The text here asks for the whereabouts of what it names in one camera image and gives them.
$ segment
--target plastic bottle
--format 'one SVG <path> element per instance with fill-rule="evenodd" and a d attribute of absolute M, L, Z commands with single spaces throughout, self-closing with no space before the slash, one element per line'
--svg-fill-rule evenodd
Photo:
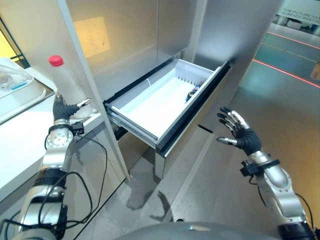
<path fill-rule="evenodd" d="M 53 81 L 67 104 L 78 104 L 87 98 L 83 88 L 77 83 L 76 75 L 64 64 L 60 56 L 50 56 L 48 61 L 54 68 Z M 76 119 L 83 119 L 91 113 L 92 108 L 89 104 L 79 109 L 73 116 Z"/>

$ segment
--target black cable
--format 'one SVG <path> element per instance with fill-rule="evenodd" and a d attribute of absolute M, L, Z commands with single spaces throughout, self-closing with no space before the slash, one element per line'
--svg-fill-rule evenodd
<path fill-rule="evenodd" d="M 94 208 L 93 211 L 91 211 L 84 219 L 89 219 L 91 217 L 91 215 L 99 208 L 99 205 L 100 205 L 100 202 L 101 202 L 101 197 L 102 197 L 102 191 L 103 191 L 103 188 L 104 188 L 104 184 L 105 184 L 105 178 L 106 178 L 106 173 L 107 173 L 107 166 L 108 166 L 108 151 L 107 149 L 101 144 L 99 143 L 98 141 L 96 140 L 93 140 L 91 138 L 87 138 L 87 137 L 84 137 L 84 136 L 80 136 L 80 135 L 77 135 L 78 137 L 80 137 L 81 139 L 85 139 L 85 140 L 88 140 L 88 141 L 92 141 L 96 144 L 98 144 L 103 150 L 104 150 L 104 153 L 105 153 L 105 168 L 104 168 L 104 173 L 103 173 L 103 177 L 102 177 L 102 183 L 101 183 L 101 189 L 100 189 L 100 194 L 99 194 L 99 198 L 98 198 L 98 203 L 96 205 L 96 207 Z M 66 223 L 74 223 L 72 225 L 69 225 L 69 226 L 66 226 L 66 227 L 62 227 L 62 228 L 57 228 L 55 229 L 55 231 L 65 231 L 67 229 L 70 229 L 70 228 L 73 228 L 75 226 L 77 226 L 78 224 L 83 224 L 85 222 L 81 222 L 81 221 L 76 221 L 76 220 L 68 220 L 66 221 Z"/>
<path fill-rule="evenodd" d="M 44 139 L 44 148 L 45 150 L 47 150 L 47 146 L 46 146 L 46 142 L 47 142 L 47 139 L 48 139 L 48 136 L 49 136 L 50 133 L 48 133 L 48 135 L 45 137 Z"/>
<path fill-rule="evenodd" d="M 262 195 L 261 195 L 260 187 L 259 187 L 259 186 L 257 186 L 257 188 L 258 188 L 258 192 L 259 192 L 260 199 L 261 199 L 261 201 L 262 201 L 263 205 L 266 207 L 267 205 L 266 205 L 266 202 L 265 202 L 265 200 L 263 199 L 263 197 L 262 197 Z"/>
<path fill-rule="evenodd" d="M 20 227 L 24 227 L 24 228 L 28 228 L 28 229 L 32 229 L 33 228 L 32 226 L 29 226 L 29 225 L 26 225 L 26 224 L 22 224 L 22 223 L 17 222 L 17 221 L 13 221 L 13 220 L 10 220 L 10 219 L 3 219 L 1 221 L 1 224 L 0 224 L 0 236 L 1 236 L 2 229 L 4 228 L 4 224 L 5 223 L 7 223 L 8 225 L 9 224 L 18 225 Z"/>
<path fill-rule="evenodd" d="M 251 176 L 251 177 L 250 177 L 250 179 L 249 179 L 249 183 L 250 183 L 251 185 L 258 185 L 258 184 L 257 184 L 257 183 L 255 183 L 255 182 L 251 182 L 253 178 L 254 178 L 254 176 Z"/>
<path fill-rule="evenodd" d="M 310 213 L 311 227 L 314 228 L 315 227 L 315 225 L 314 225 L 314 217 L 312 215 L 311 208 L 310 208 L 309 204 L 307 203 L 307 200 L 303 196 L 301 196 L 299 193 L 295 192 L 295 195 L 297 195 L 298 197 L 300 197 L 304 201 L 304 203 L 305 203 L 305 205 L 308 208 L 309 213 Z"/>
<path fill-rule="evenodd" d="M 44 148 L 45 148 L 45 149 L 47 149 L 47 148 L 46 148 L 46 142 L 47 142 L 48 136 L 49 136 L 49 134 L 45 137 L 45 141 L 44 141 Z M 58 225 L 58 224 L 54 224 L 54 225 L 51 225 L 50 228 L 52 228 L 54 231 L 58 232 L 58 231 L 65 231 L 66 229 L 73 228 L 73 227 L 77 226 L 78 224 L 84 224 L 84 223 L 86 223 L 87 220 L 91 217 L 91 215 L 99 208 L 99 205 L 100 205 L 100 202 L 101 202 L 101 197 L 102 197 L 102 191 L 103 191 L 104 184 L 105 184 L 106 173 L 107 173 L 108 152 L 107 152 L 107 149 L 106 149 L 101 143 L 99 143 L 99 142 L 97 142 L 97 141 L 95 141 L 95 140 L 93 140 L 93 139 L 84 137 L 84 136 L 80 136 L 80 135 L 78 135 L 78 136 L 79 136 L 81 139 L 86 139 L 86 140 L 88 140 L 88 141 L 92 141 L 92 142 L 98 144 L 98 145 L 104 150 L 104 152 L 105 152 L 105 168 L 104 168 L 104 173 L 103 173 L 103 178 L 102 178 L 101 189 L 100 189 L 100 194 L 99 194 L 97 206 L 96 206 L 96 207 L 94 208 L 94 210 L 93 210 L 92 198 L 91 198 L 91 195 L 90 195 L 90 192 L 89 192 L 89 190 L 88 190 L 88 187 L 87 187 L 84 179 L 82 178 L 82 176 L 81 176 L 79 173 L 75 172 L 75 171 L 68 172 L 68 173 L 66 173 L 65 175 L 63 175 L 62 177 L 60 177 L 60 178 L 57 180 L 57 182 L 51 187 L 50 191 L 48 192 L 48 194 L 45 196 L 45 198 L 43 199 L 43 201 L 42 201 L 42 203 L 41 203 L 41 206 L 40 206 L 40 209 L 39 209 L 39 213 L 38 213 L 38 224 L 39 224 L 39 226 L 42 227 L 42 228 L 48 229 L 48 227 L 43 226 L 43 224 L 41 223 L 41 213 L 42 213 L 42 210 L 43 210 L 43 208 L 44 208 L 44 205 L 45 205 L 46 201 L 48 200 L 50 194 L 53 192 L 53 190 L 55 189 L 55 187 L 56 187 L 63 179 L 65 179 L 67 176 L 69 176 L 69 175 L 71 175 L 71 174 L 75 174 L 75 175 L 77 175 L 77 176 L 80 178 L 80 180 L 81 180 L 81 182 L 82 182 L 82 184 L 83 184 L 83 186 L 84 186 L 84 188 L 85 188 L 85 190 L 86 190 L 86 193 L 87 193 L 87 195 L 88 195 L 89 201 L 90 201 L 90 211 L 89 211 L 88 215 L 85 216 L 85 217 L 84 217 L 82 220 L 80 220 L 80 221 L 78 221 L 78 220 L 68 220 L 68 221 L 65 222 L 66 224 L 68 224 L 68 223 L 74 223 L 74 224 L 71 224 L 71 225 L 66 226 L 66 227 L 58 228 L 58 229 L 57 229 L 57 228 L 54 229 L 54 227 L 56 227 L 56 226 Z M 25 227 L 25 228 L 29 228 L 29 229 L 33 228 L 33 227 L 30 226 L 30 225 L 22 224 L 22 223 L 20 223 L 20 222 L 13 221 L 13 220 L 11 220 L 11 219 L 10 219 L 10 220 L 4 219 L 4 220 L 1 221 L 1 225 L 0 225 L 0 235 L 1 235 L 1 232 L 2 232 L 2 229 L 3 229 L 3 226 L 4 226 L 5 223 L 7 223 L 8 225 L 9 225 L 9 224 L 14 224 L 14 225 L 18 225 L 18 226 Z"/>
<path fill-rule="evenodd" d="M 50 191 L 48 192 L 48 194 L 47 194 L 47 195 L 45 196 L 45 198 L 43 199 L 43 201 L 42 201 L 42 203 L 41 203 L 41 206 L 40 206 L 40 209 L 39 209 L 39 213 L 38 213 L 38 225 L 39 225 L 40 227 L 45 228 L 45 227 L 43 226 L 43 224 L 41 223 L 41 212 L 42 212 L 42 210 L 43 210 L 43 208 L 44 208 L 44 205 L 45 205 L 46 201 L 48 200 L 50 194 L 53 192 L 53 190 L 55 189 L 55 187 L 56 187 L 63 179 L 65 179 L 67 176 L 69 176 L 69 175 L 71 175 L 71 174 L 75 174 L 75 175 L 77 175 L 77 176 L 80 178 L 80 180 L 81 180 L 81 182 L 82 182 L 82 184 L 83 184 L 83 186 L 84 186 L 84 188 L 85 188 L 85 191 L 86 191 L 86 193 L 87 193 L 87 195 L 88 195 L 89 201 L 90 201 L 90 212 L 89 212 L 89 214 L 88 214 L 87 216 L 85 216 L 85 217 L 84 217 L 82 220 L 80 220 L 80 221 L 75 221 L 75 220 L 73 220 L 73 221 L 75 221 L 75 222 L 77 222 L 77 223 L 85 223 L 85 222 L 88 220 L 88 218 L 90 217 L 91 212 L 92 212 L 92 208 L 93 208 L 93 203 L 92 203 L 92 198 L 91 198 L 90 192 L 89 192 L 89 190 L 88 190 L 88 187 L 87 187 L 87 185 L 86 185 L 83 177 L 82 177 L 79 173 L 77 173 L 76 171 L 71 171 L 71 172 L 66 173 L 66 174 L 63 175 L 62 177 L 60 177 L 60 178 L 58 179 L 58 181 L 56 181 L 56 183 L 51 187 Z"/>
<path fill-rule="evenodd" d="M 14 220 L 14 218 L 20 213 L 20 210 L 17 211 L 15 214 L 13 214 L 13 216 L 10 218 L 11 221 Z M 8 240 L 8 229 L 9 229 L 9 224 L 7 224 L 5 226 L 5 230 L 4 230 L 4 240 Z"/>
<path fill-rule="evenodd" d="M 92 142 L 98 144 L 104 150 L 104 153 L 105 153 L 105 168 L 104 168 L 104 173 L 103 173 L 103 177 L 102 177 L 102 183 L 101 183 L 101 189 L 100 189 L 98 204 L 97 204 L 96 208 L 93 210 L 93 212 L 94 212 L 99 207 L 101 196 L 102 196 L 102 191 L 104 189 L 105 178 L 106 178 L 106 173 L 107 173 L 107 165 L 108 165 L 108 152 L 107 152 L 107 149 L 100 142 L 98 142 L 96 140 L 93 140 L 91 138 L 85 137 L 85 136 L 80 136 L 80 135 L 77 135 L 77 136 L 80 137 L 81 139 L 86 139 L 88 141 L 92 141 Z"/>

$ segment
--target open drawer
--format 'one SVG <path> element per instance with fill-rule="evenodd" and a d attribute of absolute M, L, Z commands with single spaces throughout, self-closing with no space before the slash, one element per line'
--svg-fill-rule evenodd
<path fill-rule="evenodd" d="M 109 118 L 166 157 L 229 70 L 171 59 L 104 102 Z M 196 85 L 201 87 L 186 101 Z"/>

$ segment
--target robotic arm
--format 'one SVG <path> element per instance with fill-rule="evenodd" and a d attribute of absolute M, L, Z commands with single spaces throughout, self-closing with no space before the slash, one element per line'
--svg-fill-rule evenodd
<path fill-rule="evenodd" d="M 70 169 L 74 135 L 83 134 L 83 124 L 70 124 L 70 116 L 88 105 L 90 98 L 74 105 L 65 105 L 57 93 L 53 104 L 53 126 L 45 139 L 46 153 L 33 187 L 28 191 L 20 212 L 20 223 L 14 240 L 62 239 L 67 224 L 68 207 L 63 205 L 66 176 Z"/>
<path fill-rule="evenodd" d="M 314 240 L 315 234 L 307 223 L 306 213 L 292 188 L 289 174 L 283 170 L 279 160 L 271 160 L 262 151 L 255 131 L 236 111 L 221 107 L 219 121 L 235 137 L 218 137 L 221 143 L 244 150 L 249 161 L 243 161 L 243 176 L 255 176 L 266 207 L 270 210 L 283 240 Z"/>

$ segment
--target red bottle cap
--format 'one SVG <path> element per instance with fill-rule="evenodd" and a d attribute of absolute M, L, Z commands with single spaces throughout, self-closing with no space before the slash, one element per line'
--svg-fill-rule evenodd
<path fill-rule="evenodd" d="M 62 58 L 58 55 L 53 55 L 48 58 L 49 63 L 52 67 L 58 67 L 64 64 Z"/>

